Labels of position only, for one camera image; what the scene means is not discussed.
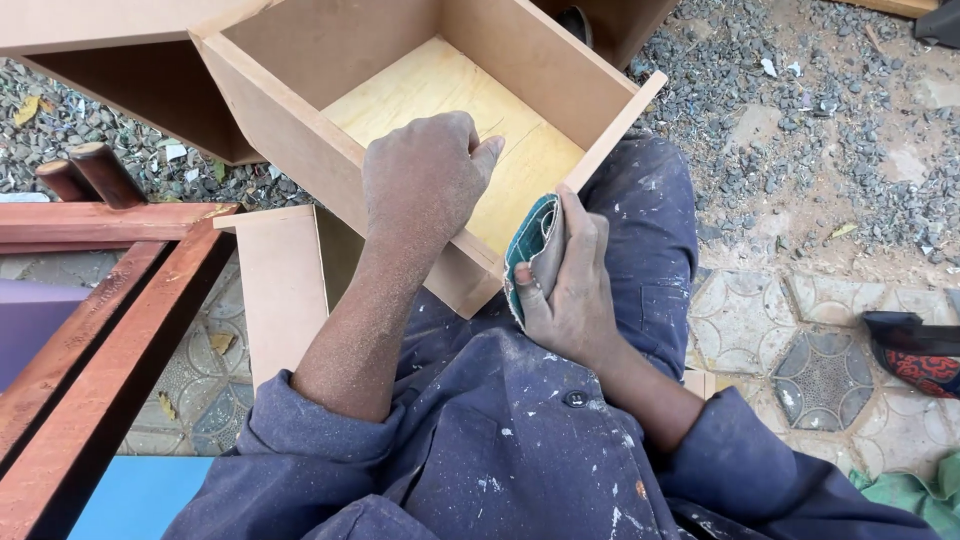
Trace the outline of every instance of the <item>blue panel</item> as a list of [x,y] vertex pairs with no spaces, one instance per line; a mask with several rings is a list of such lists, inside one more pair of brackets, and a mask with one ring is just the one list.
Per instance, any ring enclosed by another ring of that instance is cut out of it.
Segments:
[[204,483],[212,457],[117,455],[67,540],[158,540]]

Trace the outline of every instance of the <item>forearm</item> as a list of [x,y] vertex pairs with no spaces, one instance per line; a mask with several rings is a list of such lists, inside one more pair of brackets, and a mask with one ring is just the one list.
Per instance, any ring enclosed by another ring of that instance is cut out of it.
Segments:
[[664,375],[626,340],[596,374],[608,401],[636,418],[664,453],[680,446],[704,409],[704,400]]
[[434,252],[368,238],[347,291],[291,378],[293,389],[331,412],[382,422],[410,307]]

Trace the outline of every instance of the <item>wooden dowel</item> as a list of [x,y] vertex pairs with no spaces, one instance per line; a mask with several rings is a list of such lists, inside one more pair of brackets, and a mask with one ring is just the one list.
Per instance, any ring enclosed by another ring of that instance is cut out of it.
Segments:
[[106,144],[81,144],[70,152],[70,160],[112,209],[129,209],[147,202],[143,190]]
[[47,187],[54,190],[64,203],[102,203],[97,190],[90,185],[80,170],[67,160],[43,163],[34,171]]

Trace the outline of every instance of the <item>reddish-brown wood plank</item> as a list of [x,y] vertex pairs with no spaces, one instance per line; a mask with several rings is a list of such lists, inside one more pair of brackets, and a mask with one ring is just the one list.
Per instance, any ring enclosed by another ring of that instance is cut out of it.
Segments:
[[145,284],[138,286],[141,278],[149,278],[166,245],[134,244],[0,395],[0,475],[57,404],[56,398],[76,377],[75,370],[83,367],[120,320]]
[[0,255],[14,253],[56,253],[129,248],[134,242],[39,242],[36,244],[0,244]]
[[236,245],[197,223],[0,479],[0,539],[65,538]]
[[194,222],[234,213],[236,204],[156,204],[115,210],[104,203],[7,203],[0,243],[180,240]]

